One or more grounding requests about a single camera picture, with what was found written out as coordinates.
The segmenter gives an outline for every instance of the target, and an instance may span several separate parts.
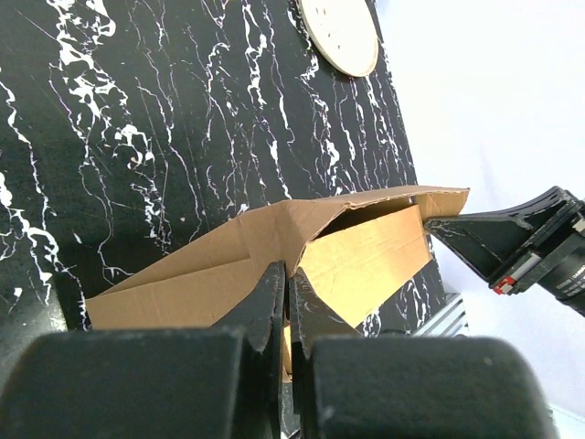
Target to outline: beige plate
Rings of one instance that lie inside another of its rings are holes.
[[[365,0],[299,0],[314,44],[338,70],[367,76],[378,61],[378,34]]]

